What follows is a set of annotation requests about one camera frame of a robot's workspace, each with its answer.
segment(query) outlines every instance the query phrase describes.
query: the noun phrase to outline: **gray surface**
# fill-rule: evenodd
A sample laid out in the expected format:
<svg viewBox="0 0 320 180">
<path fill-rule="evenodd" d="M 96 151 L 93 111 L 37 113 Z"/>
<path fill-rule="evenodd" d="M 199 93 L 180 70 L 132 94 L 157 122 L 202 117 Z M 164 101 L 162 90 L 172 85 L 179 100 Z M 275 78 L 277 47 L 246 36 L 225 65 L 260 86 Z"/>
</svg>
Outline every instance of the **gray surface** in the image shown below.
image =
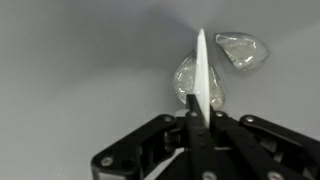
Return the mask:
<svg viewBox="0 0 320 180">
<path fill-rule="evenodd" d="M 271 51 L 246 74 L 210 51 L 229 114 L 254 113 L 320 139 L 319 5 L 1 0 L 0 179 L 91 179 L 95 153 L 183 107 L 172 77 L 201 27 L 211 38 L 253 34 Z"/>
</svg>

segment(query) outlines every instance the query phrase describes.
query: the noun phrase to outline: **white paddle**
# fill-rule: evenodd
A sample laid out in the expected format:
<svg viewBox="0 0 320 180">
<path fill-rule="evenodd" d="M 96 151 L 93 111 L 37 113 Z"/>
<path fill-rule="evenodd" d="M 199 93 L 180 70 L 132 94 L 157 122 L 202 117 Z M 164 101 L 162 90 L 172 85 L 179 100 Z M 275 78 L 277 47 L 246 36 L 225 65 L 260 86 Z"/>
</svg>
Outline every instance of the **white paddle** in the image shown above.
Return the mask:
<svg viewBox="0 0 320 180">
<path fill-rule="evenodd" d="M 210 91 L 209 91 L 209 68 L 208 53 L 204 30 L 198 35 L 197 65 L 193 93 L 196 95 L 202 111 L 205 125 L 209 128 L 210 123 Z"/>
</svg>

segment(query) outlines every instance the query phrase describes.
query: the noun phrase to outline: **bolt head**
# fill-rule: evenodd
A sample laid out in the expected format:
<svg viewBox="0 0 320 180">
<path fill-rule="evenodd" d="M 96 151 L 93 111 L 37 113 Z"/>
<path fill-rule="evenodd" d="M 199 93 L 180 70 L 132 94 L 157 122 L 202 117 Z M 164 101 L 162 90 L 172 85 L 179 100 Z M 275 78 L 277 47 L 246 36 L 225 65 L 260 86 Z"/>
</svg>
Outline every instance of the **bolt head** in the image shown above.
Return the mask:
<svg viewBox="0 0 320 180">
<path fill-rule="evenodd" d="M 164 121 L 165 121 L 165 122 L 171 122 L 171 121 L 172 121 L 172 118 L 171 118 L 170 116 L 166 116 L 166 117 L 164 118 Z"/>
<path fill-rule="evenodd" d="M 247 116 L 247 117 L 246 117 L 246 120 L 247 120 L 248 122 L 253 122 L 253 121 L 254 121 L 254 118 L 251 117 L 251 116 Z"/>
<path fill-rule="evenodd" d="M 113 163 L 113 159 L 111 157 L 105 157 L 101 160 L 101 165 L 102 166 L 110 166 Z"/>
<path fill-rule="evenodd" d="M 202 174 L 202 179 L 203 180 L 217 180 L 217 176 L 213 172 L 207 171 Z"/>
<path fill-rule="evenodd" d="M 197 116 L 198 116 L 198 114 L 197 114 L 196 112 L 192 112 L 192 113 L 191 113 L 191 116 L 193 116 L 193 117 L 197 117 Z"/>
<path fill-rule="evenodd" d="M 270 171 L 268 173 L 268 178 L 269 180 L 284 180 L 283 176 L 280 173 L 275 171 Z"/>
<path fill-rule="evenodd" d="M 223 116 L 223 113 L 222 112 L 216 112 L 216 115 L 218 116 L 218 117 L 222 117 Z"/>
</svg>

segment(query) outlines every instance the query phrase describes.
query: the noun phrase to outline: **screw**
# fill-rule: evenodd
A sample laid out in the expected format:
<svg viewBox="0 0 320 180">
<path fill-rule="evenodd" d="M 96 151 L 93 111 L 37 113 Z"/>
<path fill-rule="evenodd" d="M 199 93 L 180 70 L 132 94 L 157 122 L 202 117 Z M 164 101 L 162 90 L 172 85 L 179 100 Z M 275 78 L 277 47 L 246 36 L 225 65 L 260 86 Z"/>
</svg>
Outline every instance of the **screw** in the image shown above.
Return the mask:
<svg viewBox="0 0 320 180">
<path fill-rule="evenodd" d="M 254 121 L 254 118 L 251 117 L 251 116 L 247 116 L 247 117 L 246 117 L 246 120 L 247 120 L 248 122 L 253 122 L 253 121 Z"/>
<path fill-rule="evenodd" d="M 284 180 L 283 176 L 275 171 L 270 171 L 268 173 L 269 180 Z"/>
<path fill-rule="evenodd" d="M 213 172 L 207 171 L 202 174 L 202 179 L 203 180 L 217 180 L 217 176 Z"/>
<path fill-rule="evenodd" d="M 102 166 L 110 166 L 113 163 L 113 159 L 111 157 L 105 157 L 101 160 Z"/>
<path fill-rule="evenodd" d="M 223 113 L 222 112 L 216 112 L 216 115 L 218 116 L 218 117 L 222 117 L 223 116 Z"/>
<path fill-rule="evenodd" d="M 193 116 L 193 117 L 197 117 L 197 116 L 198 116 L 198 114 L 197 114 L 196 112 L 192 112 L 192 113 L 191 113 L 191 116 Z"/>
<path fill-rule="evenodd" d="M 171 118 L 170 116 L 166 116 L 166 117 L 164 118 L 164 121 L 165 121 L 165 122 L 171 122 L 171 121 L 172 121 L 172 118 Z"/>
</svg>

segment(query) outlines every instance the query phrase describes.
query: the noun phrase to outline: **black metal bracket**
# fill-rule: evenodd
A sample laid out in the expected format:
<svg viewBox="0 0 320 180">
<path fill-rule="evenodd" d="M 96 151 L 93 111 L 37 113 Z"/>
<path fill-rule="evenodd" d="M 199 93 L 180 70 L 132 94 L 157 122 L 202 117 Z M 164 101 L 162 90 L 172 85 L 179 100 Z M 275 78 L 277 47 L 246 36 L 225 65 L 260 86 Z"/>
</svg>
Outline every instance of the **black metal bracket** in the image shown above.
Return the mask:
<svg viewBox="0 0 320 180">
<path fill-rule="evenodd" d="M 97 154 L 94 180 L 140 180 L 184 148 L 159 180 L 320 180 L 320 143 L 259 117 L 236 121 L 211 108 L 210 128 L 197 99 L 184 117 L 160 115 Z"/>
</svg>

